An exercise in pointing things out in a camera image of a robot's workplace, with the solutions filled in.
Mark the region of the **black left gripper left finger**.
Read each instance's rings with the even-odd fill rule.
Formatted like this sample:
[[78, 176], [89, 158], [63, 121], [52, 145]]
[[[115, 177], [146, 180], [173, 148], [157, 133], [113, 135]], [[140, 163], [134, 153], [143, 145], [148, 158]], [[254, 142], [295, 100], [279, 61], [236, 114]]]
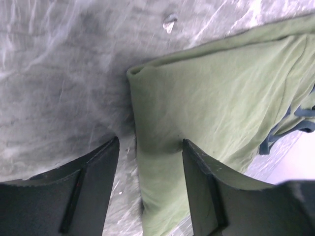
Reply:
[[1, 235], [102, 235], [119, 151], [115, 137], [56, 169], [2, 182]]

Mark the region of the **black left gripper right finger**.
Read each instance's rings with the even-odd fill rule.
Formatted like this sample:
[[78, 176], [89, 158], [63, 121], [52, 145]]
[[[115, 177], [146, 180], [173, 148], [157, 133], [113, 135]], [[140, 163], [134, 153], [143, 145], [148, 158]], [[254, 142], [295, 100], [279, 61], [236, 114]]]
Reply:
[[262, 182], [210, 157], [187, 139], [182, 155], [196, 236], [314, 235], [314, 181]]

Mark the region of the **green graphic tank top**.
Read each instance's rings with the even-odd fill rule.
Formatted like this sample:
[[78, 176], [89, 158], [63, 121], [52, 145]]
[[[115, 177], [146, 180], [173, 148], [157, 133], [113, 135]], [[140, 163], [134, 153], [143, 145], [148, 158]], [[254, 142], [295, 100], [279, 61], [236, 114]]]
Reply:
[[245, 172], [294, 132], [315, 130], [315, 17], [306, 15], [170, 54], [127, 71], [143, 234], [189, 213], [182, 141]]

